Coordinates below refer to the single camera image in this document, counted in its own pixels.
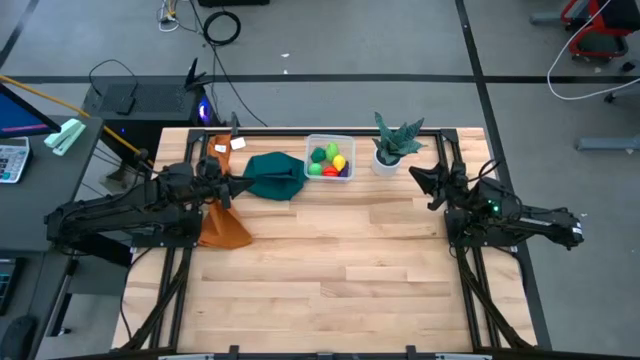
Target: white pot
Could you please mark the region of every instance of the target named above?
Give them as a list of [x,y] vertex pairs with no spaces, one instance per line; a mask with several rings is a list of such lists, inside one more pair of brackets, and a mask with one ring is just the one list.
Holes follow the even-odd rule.
[[378,157],[376,156],[377,152],[378,152],[378,149],[373,150],[373,162],[371,163],[371,169],[373,169],[373,172],[378,176],[395,175],[396,171],[398,171],[398,168],[400,167],[400,163],[402,162],[402,159],[400,159],[400,161],[398,161],[395,165],[391,165],[391,166],[385,165],[380,161],[378,161]]

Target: teal cloth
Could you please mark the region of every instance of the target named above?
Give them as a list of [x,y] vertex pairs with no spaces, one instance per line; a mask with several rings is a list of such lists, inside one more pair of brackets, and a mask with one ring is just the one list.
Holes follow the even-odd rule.
[[255,180],[247,191],[272,200],[291,200],[307,181],[304,162],[281,152],[251,157],[242,176]]

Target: wooden tabletop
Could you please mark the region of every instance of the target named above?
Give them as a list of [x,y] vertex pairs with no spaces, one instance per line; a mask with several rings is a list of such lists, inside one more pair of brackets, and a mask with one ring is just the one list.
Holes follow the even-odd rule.
[[[186,128],[163,131],[157,170],[183,160],[187,133]],[[489,159],[484,131],[460,128],[458,133],[473,177]],[[252,156],[268,152],[304,159],[304,137],[245,139],[247,147],[231,156],[233,174],[241,175]],[[236,198],[233,206],[254,242],[231,251],[194,251],[178,350],[227,352],[230,345],[240,345],[244,353],[404,352],[413,344],[423,352],[470,351],[444,206],[429,211],[431,198],[407,171],[437,162],[433,138],[419,141],[425,146],[405,157],[391,178],[373,174],[374,144],[370,137],[357,137],[351,182],[308,181],[291,201],[248,192]],[[483,253],[494,302],[519,334],[535,343],[517,262],[494,249]],[[164,254],[164,249],[152,250],[131,271],[124,311],[132,331],[155,305]],[[483,312],[475,303],[488,345]],[[167,343],[170,317],[165,317],[161,344]],[[126,340],[120,320],[113,344]]]

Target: floor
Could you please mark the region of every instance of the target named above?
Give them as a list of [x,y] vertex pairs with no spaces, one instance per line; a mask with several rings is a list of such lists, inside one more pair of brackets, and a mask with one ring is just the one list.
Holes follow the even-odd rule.
[[[473,82],[479,68],[474,73],[460,4],[484,74],[476,79],[486,83],[486,96],[479,96],[483,85]],[[584,223],[586,241],[571,252],[542,238],[528,241],[553,348],[640,355],[640,246],[632,210],[640,205],[640,158],[574,148],[580,136],[640,134],[640,105],[633,97],[609,105],[602,97],[564,102],[551,95],[544,76],[569,34],[562,27],[533,27],[528,16],[559,5],[555,0],[403,0],[393,5],[273,0],[268,6],[229,8],[240,17],[242,33],[219,55],[229,74],[242,76],[235,87],[247,105],[271,126],[372,126],[378,111],[392,125],[425,117],[427,126],[485,127],[494,149],[499,136],[524,202],[568,206]],[[0,53],[0,72],[81,105],[89,70],[108,58],[139,76],[183,75],[194,57],[206,70],[213,57],[201,37],[185,30],[158,31],[159,6],[159,0],[2,1],[0,44],[8,46]],[[214,11],[198,8],[201,17]],[[185,27],[194,27],[187,2],[178,2],[177,12]],[[213,31],[222,38],[232,29],[220,21]],[[639,57],[640,34],[628,42],[630,53],[607,65],[577,64],[564,55],[554,75],[582,83],[556,85],[556,90],[579,95],[614,85],[606,81],[620,82],[612,75],[626,59]],[[126,72],[109,64],[96,74]],[[235,111],[243,125],[257,124],[227,84],[216,84],[215,90],[223,118]],[[72,115],[24,97],[47,114]],[[94,158],[84,182],[95,191],[83,186],[79,197],[107,192],[102,177],[112,169]],[[39,358],[108,350],[117,300],[74,299],[65,322],[74,333],[47,339]]]

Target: toy fruit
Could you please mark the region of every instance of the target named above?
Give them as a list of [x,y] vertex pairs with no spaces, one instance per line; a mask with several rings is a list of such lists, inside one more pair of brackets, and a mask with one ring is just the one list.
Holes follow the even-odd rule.
[[340,170],[340,173],[338,174],[339,177],[349,177],[349,162],[345,162],[344,163],[344,167],[342,168],[342,170]]
[[344,164],[347,163],[347,160],[344,158],[344,156],[338,154],[333,158],[333,161],[331,163],[333,164],[333,167],[335,167],[336,170],[340,172],[344,168]]
[[327,160],[333,161],[333,158],[340,154],[340,149],[338,149],[338,145],[336,143],[329,143],[325,152],[327,154]]
[[338,170],[336,170],[336,168],[334,168],[333,166],[327,166],[326,168],[324,168],[324,170],[322,170],[322,175],[323,176],[338,176]]
[[323,148],[315,148],[311,153],[311,160],[313,162],[321,162],[326,158],[327,158],[327,154],[324,152]]
[[322,165],[318,163],[309,165],[309,175],[322,175]]

